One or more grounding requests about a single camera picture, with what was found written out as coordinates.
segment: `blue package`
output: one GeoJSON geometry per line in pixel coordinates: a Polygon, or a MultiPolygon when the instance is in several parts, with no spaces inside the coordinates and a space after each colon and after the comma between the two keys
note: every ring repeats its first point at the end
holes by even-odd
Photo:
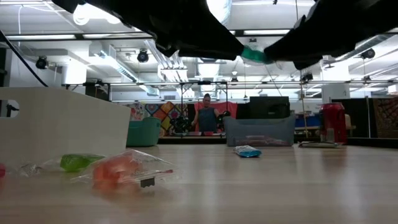
{"type": "Polygon", "coordinates": [[[239,156],[246,158],[259,157],[262,153],[260,150],[255,149],[251,146],[236,146],[234,151],[239,156]]]}

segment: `teal basket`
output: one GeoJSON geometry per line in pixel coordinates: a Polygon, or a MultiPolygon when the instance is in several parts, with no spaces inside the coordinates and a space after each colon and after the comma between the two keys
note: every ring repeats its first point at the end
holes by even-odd
{"type": "Polygon", "coordinates": [[[127,134],[127,147],[155,146],[159,140],[160,120],[144,118],[142,121],[130,121],[127,134]]]}

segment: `table surface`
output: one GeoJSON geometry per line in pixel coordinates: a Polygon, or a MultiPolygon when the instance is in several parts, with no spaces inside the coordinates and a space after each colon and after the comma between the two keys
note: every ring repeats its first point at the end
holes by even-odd
{"type": "Polygon", "coordinates": [[[181,179],[101,194],[59,177],[1,182],[0,223],[397,223],[398,151],[268,148],[242,159],[224,145],[141,149],[181,179]]]}

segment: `small black tag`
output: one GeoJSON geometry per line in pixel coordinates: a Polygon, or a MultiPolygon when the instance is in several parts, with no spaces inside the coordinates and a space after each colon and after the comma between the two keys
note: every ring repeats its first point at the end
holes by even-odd
{"type": "Polygon", "coordinates": [[[141,187],[150,187],[155,185],[155,177],[141,181],[141,187]]]}

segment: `person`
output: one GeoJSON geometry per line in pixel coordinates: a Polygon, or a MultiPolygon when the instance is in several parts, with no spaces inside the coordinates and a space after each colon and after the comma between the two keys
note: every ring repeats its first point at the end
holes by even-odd
{"type": "Polygon", "coordinates": [[[213,131],[217,133],[217,117],[220,112],[210,107],[211,97],[208,93],[203,97],[204,108],[197,111],[195,114],[195,119],[192,121],[192,126],[199,123],[199,131],[213,131]]]}

